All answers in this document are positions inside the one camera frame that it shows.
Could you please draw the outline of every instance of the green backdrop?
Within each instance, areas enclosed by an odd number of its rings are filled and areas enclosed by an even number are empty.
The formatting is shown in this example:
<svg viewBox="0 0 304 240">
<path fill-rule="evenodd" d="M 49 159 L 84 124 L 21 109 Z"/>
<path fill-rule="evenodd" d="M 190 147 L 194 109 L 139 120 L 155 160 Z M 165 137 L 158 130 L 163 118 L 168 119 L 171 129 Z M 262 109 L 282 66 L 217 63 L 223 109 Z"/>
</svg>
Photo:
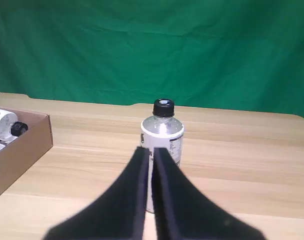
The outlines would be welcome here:
<svg viewBox="0 0 304 240">
<path fill-rule="evenodd" d="M 304 0 L 0 0 L 0 92 L 304 117 Z"/>
</svg>

